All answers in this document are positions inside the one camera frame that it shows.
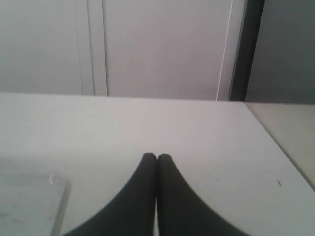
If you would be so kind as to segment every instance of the white wall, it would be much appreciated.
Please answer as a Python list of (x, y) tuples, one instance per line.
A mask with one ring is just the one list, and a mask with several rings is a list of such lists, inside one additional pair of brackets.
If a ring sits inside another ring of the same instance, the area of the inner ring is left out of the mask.
[(109, 95), (227, 99), (244, 2), (104, 0)]
[(314, 0), (266, 0), (247, 101), (315, 103), (314, 12)]
[(87, 0), (0, 1), (0, 91), (94, 93)]

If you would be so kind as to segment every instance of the black object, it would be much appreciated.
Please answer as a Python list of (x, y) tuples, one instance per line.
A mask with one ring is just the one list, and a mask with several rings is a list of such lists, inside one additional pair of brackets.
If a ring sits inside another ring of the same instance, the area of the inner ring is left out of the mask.
[(66, 236), (152, 236), (156, 177), (157, 158), (152, 153), (146, 153), (117, 196), (89, 221)]
[(265, 0), (247, 0), (230, 86), (230, 101), (245, 101)]
[(157, 175), (160, 236), (246, 236), (195, 194), (170, 155), (158, 157)]

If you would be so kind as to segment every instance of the black rubber tip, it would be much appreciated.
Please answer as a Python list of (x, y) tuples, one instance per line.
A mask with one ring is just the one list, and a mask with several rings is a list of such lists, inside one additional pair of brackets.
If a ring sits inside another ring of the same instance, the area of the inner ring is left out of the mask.
[(159, 236), (246, 236), (195, 194), (170, 155), (158, 157), (157, 173)]
[(117, 196), (89, 221), (66, 236), (152, 236), (156, 177), (157, 158), (152, 153), (145, 153)]

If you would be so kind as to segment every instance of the table surface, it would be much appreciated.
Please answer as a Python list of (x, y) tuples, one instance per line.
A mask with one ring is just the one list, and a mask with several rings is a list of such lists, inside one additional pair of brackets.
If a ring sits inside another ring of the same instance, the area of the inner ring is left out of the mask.
[(247, 106), (315, 186), (315, 106), (267, 103)]
[(62, 233), (104, 207), (144, 152), (255, 236), (315, 234), (315, 193), (243, 103), (0, 93), (0, 175), (71, 182)]

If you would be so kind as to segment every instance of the cabinet door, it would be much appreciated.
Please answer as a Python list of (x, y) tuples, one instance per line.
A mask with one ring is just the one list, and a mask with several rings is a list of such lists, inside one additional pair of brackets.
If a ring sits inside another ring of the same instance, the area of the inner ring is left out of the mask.
[(2, 0), (0, 32), (0, 91), (94, 93), (87, 0)]
[(109, 95), (227, 99), (244, 2), (104, 0)]

